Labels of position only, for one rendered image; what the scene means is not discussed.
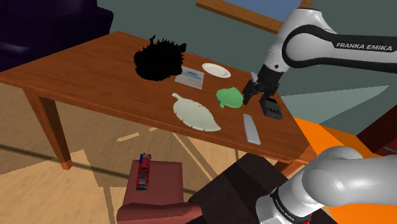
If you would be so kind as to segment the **black box with buttons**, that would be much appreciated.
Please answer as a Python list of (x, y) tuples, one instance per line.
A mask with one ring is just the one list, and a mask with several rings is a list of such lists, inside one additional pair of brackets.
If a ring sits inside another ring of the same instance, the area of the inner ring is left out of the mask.
[(260, 99), (260, 106), (265, 116), (276, 120), (280, 120), (282, 118), (281, 109), (275, 99), (265, 99), (262, 97)]

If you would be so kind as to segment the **white leaf-shaped plate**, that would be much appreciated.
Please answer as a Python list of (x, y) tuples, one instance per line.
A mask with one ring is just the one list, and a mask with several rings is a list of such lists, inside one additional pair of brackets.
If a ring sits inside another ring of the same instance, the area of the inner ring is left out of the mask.
[(200, 103), (172, 94), (177, 101), (173, 105), (173, 112), (185, 125), (203, 132), (216, 132), (221, 127), (215, 122), (212, 113)]

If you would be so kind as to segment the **dark purple sofa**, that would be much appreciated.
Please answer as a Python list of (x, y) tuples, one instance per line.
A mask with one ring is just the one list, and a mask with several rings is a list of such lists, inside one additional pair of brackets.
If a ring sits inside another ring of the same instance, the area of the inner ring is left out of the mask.
[(97, 0), (0, 0), (0, 72), (109, 34)]

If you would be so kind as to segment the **red toy fire truck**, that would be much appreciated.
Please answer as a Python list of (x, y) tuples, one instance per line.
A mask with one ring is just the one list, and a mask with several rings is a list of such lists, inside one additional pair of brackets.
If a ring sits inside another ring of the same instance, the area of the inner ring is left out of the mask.
[(139, 158), (136, 190), (147, 190), (149, 185), (151, 155), (142, 153)]

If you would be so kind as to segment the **dark red wooden cabinet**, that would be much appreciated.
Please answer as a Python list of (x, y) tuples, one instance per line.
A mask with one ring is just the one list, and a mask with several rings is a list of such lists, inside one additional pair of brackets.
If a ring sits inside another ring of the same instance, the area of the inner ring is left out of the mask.
[(357, 138), (378, 155), (397, 155), (397, 105), (361, 131)]

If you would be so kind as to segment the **pale blue book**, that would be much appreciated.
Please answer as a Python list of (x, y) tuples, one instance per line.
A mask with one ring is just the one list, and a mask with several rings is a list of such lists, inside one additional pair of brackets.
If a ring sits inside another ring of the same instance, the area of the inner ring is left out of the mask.
[(177, 75), (174, 81), (201, 90), (204, 83), (204, 73), (185, 66), (181, 68), (182, 73)]

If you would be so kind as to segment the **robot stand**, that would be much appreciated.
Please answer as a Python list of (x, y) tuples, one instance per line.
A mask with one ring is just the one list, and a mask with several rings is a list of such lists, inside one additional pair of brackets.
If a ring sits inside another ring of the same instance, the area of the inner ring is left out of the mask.
[(190, 197), (202, 216), (187, 224), (260, 224), (257, 199), (287, 180), (265, 158), (247, 153)]

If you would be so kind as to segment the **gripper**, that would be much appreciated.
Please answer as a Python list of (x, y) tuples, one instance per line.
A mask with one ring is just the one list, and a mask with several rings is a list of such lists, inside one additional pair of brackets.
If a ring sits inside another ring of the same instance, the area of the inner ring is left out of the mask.
[(252, 96), (258, 92), (263, 92), (261, 101), (269, 100), (275, 95), (279, 88), (279, 80), (281, 79), (283, 72), (277, 72), (269, 69), (265, 64), (262, 65), (256, 82), (249, 80), (244, 87), (242, 94), (243, 104), (247, 105)]

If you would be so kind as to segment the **brown wooden table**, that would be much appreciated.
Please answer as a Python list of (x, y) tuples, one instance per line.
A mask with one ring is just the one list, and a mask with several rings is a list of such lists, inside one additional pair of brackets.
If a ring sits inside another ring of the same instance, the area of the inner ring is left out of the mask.
[[(285, 175), (316, 156), (285, 104), (281, 104), (280, 120), (264, 116), (257, 97), (239, 109), (219, 106), (216, 92), (221, 88), (244, 88), (250, 79), (244, 71), (231, 69), (229, 78), (206, 74), (201, 90), (177, 83), (174, 78), (148, 81), (139, 77), (133, 56), (147, 43), (145, 39), (117, 31), (3, 71), (0, 83), (24, 91), (66, 170), (72, 162), (56, 102), (272, 158)], [(205, 106), (221, 130), (201, 132), (184, 125), (173, 113), (173, 93)], [(261, 145), (247, 142), (243, 114), (252, 117)]]

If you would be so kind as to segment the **black spiky plant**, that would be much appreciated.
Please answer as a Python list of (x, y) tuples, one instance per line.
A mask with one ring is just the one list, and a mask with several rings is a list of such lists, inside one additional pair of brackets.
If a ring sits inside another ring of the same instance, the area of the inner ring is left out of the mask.
[(154, 43), (155, 37), (150, 38), (148, 46), (134, 54), (136, 73), (150, 81), (164, 81), (181, 74), (186, 43), (179, 45), (168, 39), (159, 39)]

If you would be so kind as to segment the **wooden framed window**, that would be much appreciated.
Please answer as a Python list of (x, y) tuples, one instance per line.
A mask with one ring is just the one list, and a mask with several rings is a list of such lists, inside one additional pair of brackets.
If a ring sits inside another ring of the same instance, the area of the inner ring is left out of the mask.
[(247, 10), (224, 0), (196, 0), (196, 6), (261, 30), (277, 34), (283, 22)]

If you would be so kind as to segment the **green leaf-shaped dish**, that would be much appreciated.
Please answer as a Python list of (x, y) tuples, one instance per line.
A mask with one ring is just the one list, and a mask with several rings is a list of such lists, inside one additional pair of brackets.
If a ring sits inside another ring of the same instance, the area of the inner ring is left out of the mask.
[(222, 88), (216, 92), (216, 98), (219, 100), (219, 106), (225, 106), (233, 109), (240, 108), (243, 105), (243, 96), (235, 87)]

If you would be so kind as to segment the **round white plate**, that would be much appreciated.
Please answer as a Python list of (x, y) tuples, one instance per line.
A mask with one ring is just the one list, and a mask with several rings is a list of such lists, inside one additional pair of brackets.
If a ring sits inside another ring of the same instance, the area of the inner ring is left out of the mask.
[(202, 68), (205, 72), (219, 77), (219, 78), (229, 78), (231, 77), (231, 73), (229, 70), (225, 69), (222, 66), (213, 63), (204, 63), (202, 64)]

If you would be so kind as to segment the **orange couch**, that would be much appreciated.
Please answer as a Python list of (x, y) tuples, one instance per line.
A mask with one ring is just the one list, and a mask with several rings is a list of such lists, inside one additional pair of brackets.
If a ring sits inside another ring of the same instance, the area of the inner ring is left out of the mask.
[[(318, 155), (332, 146), (348, 146), (363, 158), (377, 157), (355, 135), (296, 118), (314, 152)], [(397, 206), (378, 204), (349, 204), (340, 207), (323, 207), (323, 211), (338, 224), (397, 224)]]

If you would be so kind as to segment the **grey remote control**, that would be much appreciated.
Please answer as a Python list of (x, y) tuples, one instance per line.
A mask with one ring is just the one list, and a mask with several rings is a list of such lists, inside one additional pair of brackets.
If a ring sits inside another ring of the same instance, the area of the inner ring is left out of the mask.
[(261, 145), (261, 141), (252, 117), (250, 115), (243, 114), (243, 123), (247, 142)]

